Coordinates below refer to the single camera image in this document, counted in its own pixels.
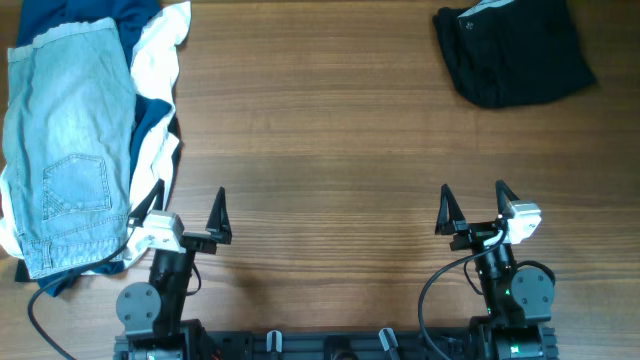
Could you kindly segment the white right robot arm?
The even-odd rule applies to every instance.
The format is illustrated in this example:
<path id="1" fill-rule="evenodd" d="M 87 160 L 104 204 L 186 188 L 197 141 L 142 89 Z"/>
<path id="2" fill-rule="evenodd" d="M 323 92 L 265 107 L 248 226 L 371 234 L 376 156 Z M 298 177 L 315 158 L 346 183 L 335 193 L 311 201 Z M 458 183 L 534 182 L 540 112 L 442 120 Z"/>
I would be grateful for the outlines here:
<path id="1" fill-rule="evenodd" d="M 535 203 L 519 199 L 502 180 L 496 182 L 497 217 L 466 220 L 450 187 L 441 187 L 435 226 L 451 235 L 450 249 L 468 250 L 462 264 L 475 264 L 487 313 L 473 317 L 464 340 L 463 359 L 549 359 L 553 342 L 543 331 L 551 320 L 556 278 L 546 265 L 518 262 L 513 247 L 529 239 L 542 222 Z"/>

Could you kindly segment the light blue denim shorts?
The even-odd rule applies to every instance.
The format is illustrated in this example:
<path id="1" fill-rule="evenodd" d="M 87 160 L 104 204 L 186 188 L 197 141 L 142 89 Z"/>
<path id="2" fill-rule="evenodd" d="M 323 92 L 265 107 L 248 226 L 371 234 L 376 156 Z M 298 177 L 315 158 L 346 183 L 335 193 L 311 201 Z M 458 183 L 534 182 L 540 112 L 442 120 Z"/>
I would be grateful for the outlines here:
<path id="1" fill-rule="evenodd" d="M 136 93 L 111 18 L 8 51 L 3 153 L 33 279 L 104 259 L 126 238 Z"/>

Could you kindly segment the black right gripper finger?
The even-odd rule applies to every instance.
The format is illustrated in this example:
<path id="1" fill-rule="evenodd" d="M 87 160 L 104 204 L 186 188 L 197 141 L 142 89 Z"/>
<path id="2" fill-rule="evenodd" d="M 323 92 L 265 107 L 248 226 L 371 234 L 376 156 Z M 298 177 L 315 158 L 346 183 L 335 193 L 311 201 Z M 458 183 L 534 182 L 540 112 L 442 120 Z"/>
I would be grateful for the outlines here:
<path id="1" fill-rule="evenodd" d="M 509 209 L 512 201 L 519 201 L 520 198 L 509 188 L 503 180 L 497 180 L 495 183 L 496 200 L 498 213 L 505 218 L 512 218 L 513 211 Z"/>
<path id="2" fill-rule="evenodd" d="M 447 184 L 441 186 L 440 208 L 437 215 L 435 233 L 454 235 L 469 229 L 453 192 Z"/>

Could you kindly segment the black shorts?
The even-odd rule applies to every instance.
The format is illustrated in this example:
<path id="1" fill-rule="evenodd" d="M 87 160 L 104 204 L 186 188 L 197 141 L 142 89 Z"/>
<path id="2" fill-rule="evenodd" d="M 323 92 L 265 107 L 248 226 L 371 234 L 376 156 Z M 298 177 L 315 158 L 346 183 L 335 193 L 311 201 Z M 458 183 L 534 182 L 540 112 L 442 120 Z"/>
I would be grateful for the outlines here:
<path id="1" fill-rule="evenodd" d="M 548 103 L 596 83 L 565 1 L 481 1 L 432 21 L 454 89 L 479 107 Z"/>

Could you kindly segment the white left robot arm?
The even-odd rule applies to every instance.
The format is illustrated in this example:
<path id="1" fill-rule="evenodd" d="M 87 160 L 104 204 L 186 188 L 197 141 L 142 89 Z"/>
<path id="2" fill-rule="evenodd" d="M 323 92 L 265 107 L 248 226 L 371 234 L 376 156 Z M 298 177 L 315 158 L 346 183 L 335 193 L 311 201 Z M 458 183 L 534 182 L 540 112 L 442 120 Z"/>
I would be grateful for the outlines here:
<path id="1" fill-rule="evenodd" d="M 132 235 L 143 238 L 155 250 L 149 278 L 126 286 L 116 300 L 116 314 L 124 334 L 115 338 L 115 360 L 220 359 L 222 352 L 197 319 L 184 320 L 192 277 L 201 275 L 195 255 L 214 255 L 219 245 L 228 245 L 232 230 L 224 188 L 219 188 L 204 234 L 184 230 L 180 217 L 163 209 L 164 182 L 130 213 Z"/>

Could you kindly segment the dark blue garment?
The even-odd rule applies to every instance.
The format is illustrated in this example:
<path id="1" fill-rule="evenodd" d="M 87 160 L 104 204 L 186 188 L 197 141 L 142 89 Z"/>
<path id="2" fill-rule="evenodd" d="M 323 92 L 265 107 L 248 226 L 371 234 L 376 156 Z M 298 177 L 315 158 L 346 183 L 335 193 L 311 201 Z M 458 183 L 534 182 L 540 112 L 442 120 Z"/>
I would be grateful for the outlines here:
<path id="1" fill-rule="evenodd" d="M 5 247 L 51 296 L 71 271 L 124 269 L 117 254 L 144 134 L 169 112 L 139 95 L 134 46 L 161 8 L 155 1 L 27 1 L 7 51 L 2 151 Z"/>

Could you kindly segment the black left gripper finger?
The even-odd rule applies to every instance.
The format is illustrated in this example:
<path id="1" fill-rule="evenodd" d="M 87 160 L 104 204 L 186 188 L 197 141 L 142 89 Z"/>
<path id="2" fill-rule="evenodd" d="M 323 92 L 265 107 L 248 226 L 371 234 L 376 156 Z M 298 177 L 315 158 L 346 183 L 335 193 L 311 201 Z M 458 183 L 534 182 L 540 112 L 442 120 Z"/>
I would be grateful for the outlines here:
<path id="1" fill-rule="evenodd" d="M 149 194 L 130 212 L 127 222 L 129 228 L 141 227 L 150 211 L 163 209 L 164 190 L 164 181 L 159 179 Z"/>
<path id="2" fill-rule="evenodd" d="M 230 244 L 232 241 L 232 229 L 224 187 L 218 189 L 206 224 L 206 231 L 210 233 L 210 238 L 218 244 Z"/>

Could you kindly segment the white garment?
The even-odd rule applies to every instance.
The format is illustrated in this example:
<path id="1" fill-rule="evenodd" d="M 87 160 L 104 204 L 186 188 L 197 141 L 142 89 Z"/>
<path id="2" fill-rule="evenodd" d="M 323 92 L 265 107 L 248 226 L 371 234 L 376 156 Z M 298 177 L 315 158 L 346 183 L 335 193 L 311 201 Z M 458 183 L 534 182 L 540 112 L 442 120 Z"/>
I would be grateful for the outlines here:
<path id="1" fill-rule="evenodd" d="M 180 72 L 177 49 L 188 36 L 192 5 L 184 1 L 160 8 L 159 14 L 144 26 L 141 38 L 134 46 L 130 75 L 139 95 L 151 100 L 163 100 L 169 104 L 170 109 L 143 136 L 131 179 L 129 214 L 149 194 L 159 179 L 165 184 L 172 183 L 173 156 L 180 145 L 179 138 L 172 131 L 176 115 L 174 87 Z M 8 234 L 4 213 L 7 191 L 4 170 L 5 167 L 1 173 L 1 244 L 7 253 L 23 261 L 16 247 L 8 248 L 3 244 Z M 122 245 L 126 243 L 130 233 L 127 221 L 127 234 Z M 137 247 L 122 252 L 121 246 L 117 249 L 117 254 L 123 259 L 124 265 L 131 264 L 139 257 L 140 251 Z"/>

